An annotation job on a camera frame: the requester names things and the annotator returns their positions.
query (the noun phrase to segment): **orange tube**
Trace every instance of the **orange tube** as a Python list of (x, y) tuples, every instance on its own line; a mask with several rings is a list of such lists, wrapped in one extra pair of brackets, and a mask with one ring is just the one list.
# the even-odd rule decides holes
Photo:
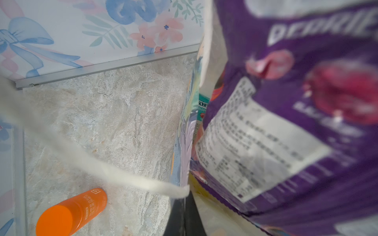
[(36, 235), (73, 235), (105, 209), (107, 200), (104, 190), (94, 188), (56, 204), (38, 219)]

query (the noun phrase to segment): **green leaf pattern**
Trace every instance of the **green leaf pattern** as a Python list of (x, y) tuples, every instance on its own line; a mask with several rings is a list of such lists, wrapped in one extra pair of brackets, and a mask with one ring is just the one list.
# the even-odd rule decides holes
[(202, 16), (199, 14), (201, 13), (201, 9), (203, 9), (203, 6), (201, 6), (201, 4), (197, 4), (195, 7), (193, 6), (193, 2), (195, 0), (180, 0), (181, 3), (186, 7), (186, 9), (183, 8), (183, 5), (181, 5), (179, 2), (179, 0), (175, 0), (173, 3), (172, 3), (172, 7), (173, 8), (176, 8), (176, 12), (175, 12), (175, 18), (178, 17), (179, 15), (179, 11), (182, 11), (181, 12), (181, 15), (184, 16), (184, 19), (186, 20), (187, 17), (189, 15), (191, 15), (193, 13), (193, 17), (192, 17), (192, 20), (195, 20), (195, 22), (197, 24), (199, 24), (200, 26), (202, 26), (202, 23), (203, 23), (203, 18)]
[(83, 24), (84, 28), (90, 29), (92, 31), (82, 31), (82, 33), (86, 35), (90, 35), (90, 36), (99, 36), (89, 45), (89, 47), (96, 47), (100, 45), (102, 43), (103, 38), (109, 43), (109, 45), (113, 49), (115, 49), (114, 44), (117, 47), (122, 48), (119, 42), (121, 42), (122, 45), (126, 48), (129, 47), (127, 42), (129, 43), (129, 45), (133, 46), (133, 40), (127, 38), (130, 34), (122, 25), (118, 24), (116, 26), (112, 26), (109, 23), (93, 15), (86, 15), (85, 18), (91, 21), (95, 25)]

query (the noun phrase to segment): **colorful packaging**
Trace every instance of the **colorful packaging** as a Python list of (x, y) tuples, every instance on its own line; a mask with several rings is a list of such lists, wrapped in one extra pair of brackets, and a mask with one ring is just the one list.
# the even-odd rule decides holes
[(202, 124), (202, 119), (205, 116), (206, 108), (209, 104), (210, 99), (205, 97), (202, 94), (199, 94), (198, 98), (198, 111), (197, 111), (197, 122), (195, 124), (195, 130), (193, 137), (195, 138), (197, 136), (198, 129), (200, 128)]
[(187, 186), (189, 163), (193, 143), (193, 134), (196, 129), (198, 114), (199, 84), (202, 69), (202, 50), (197, 55), (192, 77), (186, 92), (185, 101), (178, 123), (175, 146), (173, 148), (172, 166), (169, 181), (177, 186)]
[(214, 3), (228, 62), (191, 173), (274, 236), (378, 235), (377, 2)]

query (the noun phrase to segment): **marble surface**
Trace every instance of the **marble surface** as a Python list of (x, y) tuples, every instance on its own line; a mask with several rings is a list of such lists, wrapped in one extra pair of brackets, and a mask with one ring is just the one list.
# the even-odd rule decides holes
[[(173, 145), (195, 54), (23, 90), (46, 125), (96, 158), (168, 181)], [(77, 170), (25, 133), (28, 234), (49, 207), (95, 187), (106, 209), (75, 236), (162, 235), (169, 199), (119, 187)]]

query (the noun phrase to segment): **white string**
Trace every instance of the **white string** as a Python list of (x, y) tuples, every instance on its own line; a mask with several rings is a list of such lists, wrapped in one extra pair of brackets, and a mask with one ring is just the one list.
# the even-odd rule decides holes
[(203, 36), (203, 56), (201, 65), (200, 87), (205, 82), (206, 72), (210, 62), (211, 40), (213, 35), (213, 2), (212, 0), (205, 1), (204, 11), (204, 36)]
[(178, 187), (171, 183), (139, 176), (93, 158), (80, 146), (46, 127), (41, 119), (35, 116), (30, 105), (20, 99), (9, 81), (2, 77), (0, 77), (0, 111), (1, 115), (11, 123), (23, 126), (25, 130), (50, 146), (62, 160), (88, 174), (114, 184), (134, 186), (172, 198), (184, 198), (189, 194), (188, 185)]

